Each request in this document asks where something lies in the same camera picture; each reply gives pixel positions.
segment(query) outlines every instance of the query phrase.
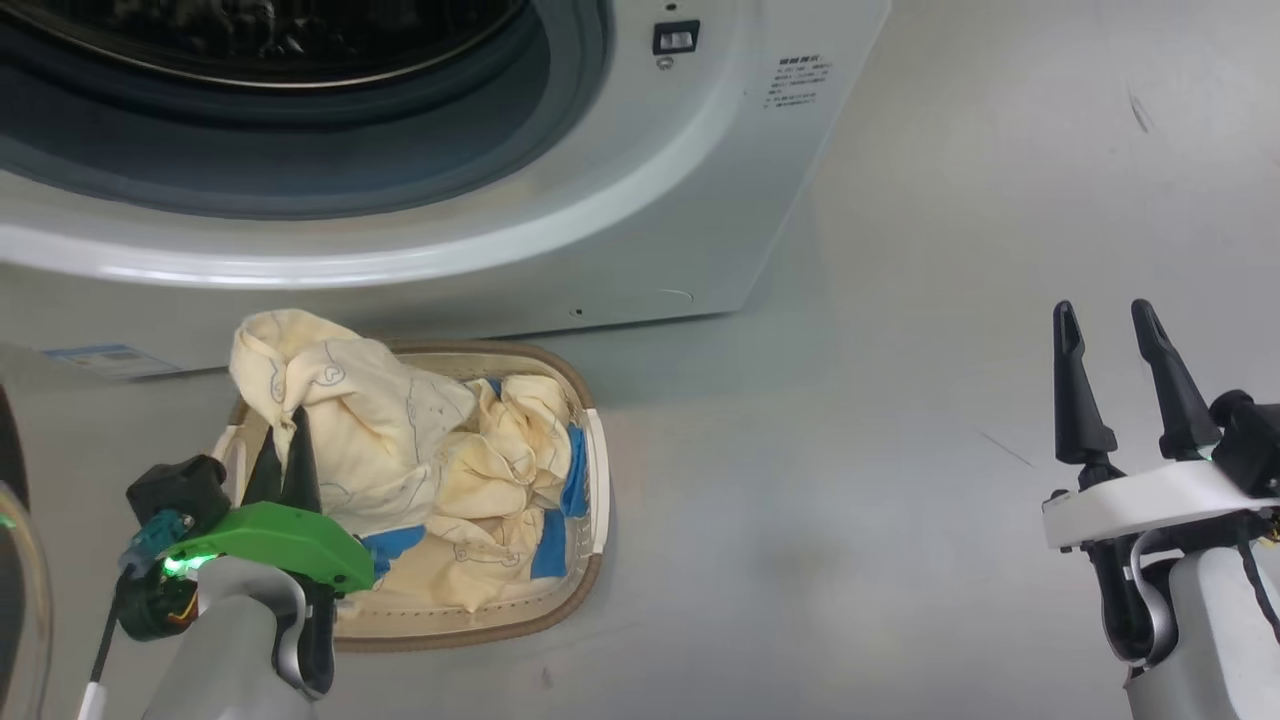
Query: green light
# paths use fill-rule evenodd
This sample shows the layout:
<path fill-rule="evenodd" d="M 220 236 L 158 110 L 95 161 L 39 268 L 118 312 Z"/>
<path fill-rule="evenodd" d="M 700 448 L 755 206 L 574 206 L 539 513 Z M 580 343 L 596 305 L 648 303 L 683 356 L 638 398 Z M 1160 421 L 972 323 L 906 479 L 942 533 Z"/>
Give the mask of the green light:
<path fill-rule="evenodd" d="M 164 574 L 170 578 L 184 577 L 191 570 L 198 570 L 201 565 L 209 562 L 216 555 L 197 555 L 195 557 L 184 557 L 182 560 L 174 560 L 173 557 L 164 559 Z"/>

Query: white washing machine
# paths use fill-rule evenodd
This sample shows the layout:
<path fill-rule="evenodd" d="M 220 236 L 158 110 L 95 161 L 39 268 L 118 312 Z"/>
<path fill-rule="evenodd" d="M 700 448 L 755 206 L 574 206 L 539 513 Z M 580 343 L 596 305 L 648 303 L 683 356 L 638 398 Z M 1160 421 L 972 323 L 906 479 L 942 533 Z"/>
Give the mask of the white washing machine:
<path fill-rule="evenodd" d="M 0 340 L 224 365 L 251 313 L 735 310 L 888 0 L 0 0 Z"/>

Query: woven basket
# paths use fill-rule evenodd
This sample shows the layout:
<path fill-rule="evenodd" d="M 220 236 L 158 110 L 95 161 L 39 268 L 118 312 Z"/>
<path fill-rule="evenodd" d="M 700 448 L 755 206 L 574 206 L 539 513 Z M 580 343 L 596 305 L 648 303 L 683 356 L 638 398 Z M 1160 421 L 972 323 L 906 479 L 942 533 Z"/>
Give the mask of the woven basket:
<path fill-rule="evenodd" d="M 509 587 L 475 614 L 458 607 L 396 606 L 362 610 L 339 619 L 335 646 L 348 652 L 439 650 L 529 635 L 577 610 L 595 584 L 609 534 L 609 455 L 604 429 L 586 383 L 567 363 L 527 345 L 509 342 L 388 343 L 406 365 L 457 379 L 534 374 L 554 378 L 564 389 L 572 421 L 586 437 L 586 518 L 566 520 L 568 575 Z M 266 421 L 239 402 L 214 456 L 230 478 L 243 482 L 266 438 Z"/>

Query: yellow fabric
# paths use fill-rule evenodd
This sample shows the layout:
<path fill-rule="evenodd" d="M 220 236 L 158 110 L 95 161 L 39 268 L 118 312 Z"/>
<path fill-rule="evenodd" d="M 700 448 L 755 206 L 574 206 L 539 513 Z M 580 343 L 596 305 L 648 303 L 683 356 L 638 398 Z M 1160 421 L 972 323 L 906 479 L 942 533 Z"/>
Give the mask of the yellow fabric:
<path fill-rule="evenodd" d="M 360 536 L 428 521 L 445 438 L 475 407 L 461 383 L 302 310 L 246 319 L 230 373 L 274 429 L 282 464 L 293 411 L 306 407 L 324 512 Z"/>
<path fill-rule="evenodd" d="M 543 536 L 541 507 L 558 507 L 570 469 L 568 401 L 539 375 L 467 387 L 477 406 L 468 429 L 444 443 L 444 482 L 428 537 L 392 562 L 360 607 L 461 606 L 475 612 L 529 568 Z"/>

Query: black cable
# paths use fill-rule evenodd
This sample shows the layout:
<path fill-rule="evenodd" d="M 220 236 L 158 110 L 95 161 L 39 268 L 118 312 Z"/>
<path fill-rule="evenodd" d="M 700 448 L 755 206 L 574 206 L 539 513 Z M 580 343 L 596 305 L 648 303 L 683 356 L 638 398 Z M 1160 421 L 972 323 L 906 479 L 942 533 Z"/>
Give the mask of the black cable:
<path fill-rule="evenodd" d="M 88 682 L 102 680 L 102 667 L 106 667 L 106 653 L 111 651 L 111 635 L 115 634 L 115 620 L 120 615 L 124 605 L 124 585 L 129 582 L 133 565 L 125 565 L 120 578 L 115 580 L 115 592 L 111 594 L 111 607 L 106 611 L 106 626 L 102 628 L 102 642 L 97 643 L 97 656 L 93 659 L 93 669 L 88 673 Z"/>
<path fill-rule="evenodd" d="M 1239 538 L 1235 541 L 1235 550 L 1240 552 L 1240 560 L 1244 562 L 1244 577 L 1253 585 L 1253 596 L 1258 600 L 1262 616 L 1271 624 L 1271 632 L 1275 634 L 1276 642 L 1280 643 L 1280 618 L 1276 616 L 1276 610 L 1271 607 L 1271 601 L 1267 598 L 1267 589 L 1262 585 L 1262 575 L 1258 574 L 1258 562 L 1253 559 L 1253 551 L 1249 548 L 1249 537 L 1243 527 L 1240 528 Z"/>

